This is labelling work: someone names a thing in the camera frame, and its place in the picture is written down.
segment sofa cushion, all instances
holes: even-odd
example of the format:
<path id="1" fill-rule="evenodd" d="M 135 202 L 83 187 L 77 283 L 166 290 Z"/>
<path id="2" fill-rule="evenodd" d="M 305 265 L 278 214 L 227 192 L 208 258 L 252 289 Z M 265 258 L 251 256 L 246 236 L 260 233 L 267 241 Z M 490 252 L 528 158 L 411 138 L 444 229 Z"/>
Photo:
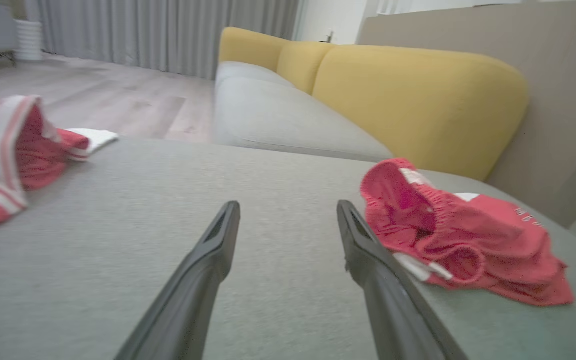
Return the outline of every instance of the sofa cushion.
<path id="1" fill-rule="evenodd" d="M 283 85 L 285 87 L 294 88 L 290 81 L 277 75 L 272 70 L 256 64 L 240 63 L 237 61 L 224 61 L 219 64 L 217 69 L 217 78 L 215 79 L 215 87 L 219 87 L 224 80 L 229 78 L 246 78 L 263 80 L 274 84 Z"/>
<path id="2" fill-rule="evenodd" d="M 287 39 L 226 27 L 219 43 L 219 63 L 242 62 L 277 71 L 279 55 L 288 43 Z"/>
<path id="3" fill-rule="evenodd" d="M 492 57 L 342 45 L 319 66 L 312 96 L 419 169 L 488 177 L 528 106 L 522 75 Z"/>
<path id="4" fill-rule="evenodd" d="M 291 41 L 281 50 L 277 74 L 300 91 L 312 94 L 320 64 L 336 46 L 326 42 Z"/>
<path id="5" fill-rule="evenodd" d="M 221 145 L 379 162 L 391 152 L 312 96 L 257 79 L 217 87 L 215 141 Z"/>
<path id="6" fill-rule="evenodd" d="M 28 193 L 31 206 L 0 225 L 0 359 L 114 358 L 233 199 L 242 207 L 235 257 L 204 359 L 377 359 L 363 291 L 344 271 L 335 211 L 339 199 L 363 208 L 359 183 L 371 166 L 122 137 Z M 438 189 L 528 210 L 569 265 L 576 296 L 569 231 L 490 185 L 421 173 Z M 470 359 L 576 359 L 576 303 L 540 308 L 478 289 L 414 285 Z"/>

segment black attachment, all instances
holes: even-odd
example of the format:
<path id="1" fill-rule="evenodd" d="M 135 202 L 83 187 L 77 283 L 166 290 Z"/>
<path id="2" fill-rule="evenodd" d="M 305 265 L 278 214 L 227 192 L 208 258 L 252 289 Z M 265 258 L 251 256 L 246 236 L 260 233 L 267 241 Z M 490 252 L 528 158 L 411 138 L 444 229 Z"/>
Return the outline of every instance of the black attachment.
<path id="1" fill-rule="evenodd" d="M 340 200 L 336 211 L 345 268 L 363 289 L 380 360 L 466 360 L 406 270 L 354 205 Z"/>
<path id="2" fill-rule="evenodd" d="M 240 204 L 227 202 L 183 259 L 115 360 L 199 360 L 217 289 L 233 264 Z"/>

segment yellow cushion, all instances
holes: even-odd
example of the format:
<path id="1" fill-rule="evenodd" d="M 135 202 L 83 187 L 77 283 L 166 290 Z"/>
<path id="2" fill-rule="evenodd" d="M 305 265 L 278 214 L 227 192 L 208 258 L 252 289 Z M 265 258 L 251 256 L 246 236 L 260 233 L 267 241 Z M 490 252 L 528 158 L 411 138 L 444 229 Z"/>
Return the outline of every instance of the yellow cushion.
<path id="1" fill-rule="evenodd" d="M 221 33 L 219 62 L 253 64 L 276 73 L 279 55 L 286 44 L 290 44 L 287 39 L 237 27 L 226 27 Z"/>
<path id="2" fill-rule="evenodd" d="M 484 55 L 381 46 L 330 50 L 312 92 L 419 169 L 485 180 L 522 121 L 524 78 Z"/>
<path id="3" fill-rule="evenodd" d="M 322 60 L 336 45 L 315 41 L 293 41 L 281 50 L 277 74 L 307 94 L 313 93 Z"/>

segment gray curtain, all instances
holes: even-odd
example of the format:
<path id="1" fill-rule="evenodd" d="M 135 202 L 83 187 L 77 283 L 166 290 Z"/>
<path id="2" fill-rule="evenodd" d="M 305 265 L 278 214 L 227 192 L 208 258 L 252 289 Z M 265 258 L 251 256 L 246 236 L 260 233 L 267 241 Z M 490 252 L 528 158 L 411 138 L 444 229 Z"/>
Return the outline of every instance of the gray curtain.
<path id="1" fill-rule="evenodd" d="M 224 27 L 291 39 L 301 0 L 39 0 L 46 51 L 214 79 Z"/>

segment wooden floor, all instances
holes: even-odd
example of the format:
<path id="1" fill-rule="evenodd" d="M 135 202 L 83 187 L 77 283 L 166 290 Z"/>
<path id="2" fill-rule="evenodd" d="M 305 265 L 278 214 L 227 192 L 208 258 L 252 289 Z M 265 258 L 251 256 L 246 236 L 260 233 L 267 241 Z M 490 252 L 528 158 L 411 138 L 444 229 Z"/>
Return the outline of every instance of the wooden floor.
<path id="1" fill-rule="evenodd" d="M 40 95 L 58 128 L 211 142 L 215 82 L 102 61 L 47 55 L 14 68 L 0 59 L 0 98 Z"/>

